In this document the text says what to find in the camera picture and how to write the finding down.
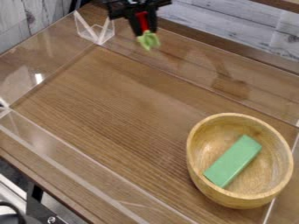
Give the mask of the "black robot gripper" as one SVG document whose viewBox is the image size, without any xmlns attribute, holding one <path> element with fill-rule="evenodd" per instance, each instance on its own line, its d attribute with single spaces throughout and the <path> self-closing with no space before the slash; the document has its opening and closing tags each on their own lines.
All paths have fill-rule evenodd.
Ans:
<svg viewBox="0 0 299 224">
<path fill-rule="evenodd" d="M 157 17 L 156 10 L 172 3 L 172 0 L 104 0 L 106 7 L 108 17 L 110 19 L 126 18 L 130 25 L 133 34 L 138 37 L 142 35 L 138 19 L 134 14 L 126 14 L 129 11 L 144 11 L 149 6 L 153 9 L 148 9 L 148 26 L 150 32 L 156 33 L 157 30 Z"/>
</svg>

